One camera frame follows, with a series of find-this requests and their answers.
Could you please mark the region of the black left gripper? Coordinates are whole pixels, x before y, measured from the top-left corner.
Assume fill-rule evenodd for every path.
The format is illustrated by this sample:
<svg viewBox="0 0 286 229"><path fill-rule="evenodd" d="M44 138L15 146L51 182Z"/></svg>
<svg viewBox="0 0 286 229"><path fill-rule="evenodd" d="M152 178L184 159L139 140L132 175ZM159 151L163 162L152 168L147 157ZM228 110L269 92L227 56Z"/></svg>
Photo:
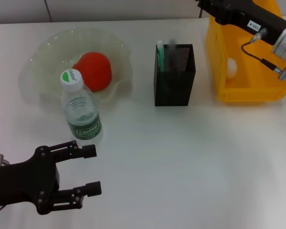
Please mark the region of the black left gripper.
<svg viewBox="0 0 286 229"><path fill-rule="evenodd" d="M1 166L0 207L30 202L41 215L51 211L81 209L85 196L93 197L102 194L100 181L57 191L56 163L96 156L94 144L80 148L77 141L73 140L50 147L40 146L27 161Z"/></svg>

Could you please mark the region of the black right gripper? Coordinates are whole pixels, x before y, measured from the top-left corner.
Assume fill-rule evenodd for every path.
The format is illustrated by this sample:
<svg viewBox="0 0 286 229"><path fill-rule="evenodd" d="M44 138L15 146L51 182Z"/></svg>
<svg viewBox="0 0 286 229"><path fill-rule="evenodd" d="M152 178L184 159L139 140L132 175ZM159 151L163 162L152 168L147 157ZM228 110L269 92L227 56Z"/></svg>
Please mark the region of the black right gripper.
<svg viewBox="0 0 286 229"><path fill-rule="evenodd" d="M198 7L221 25L231 24L254 35L267 29L262 40L274 45L286 29L286 20L258 6L251 0L200 0Z"/></svg>

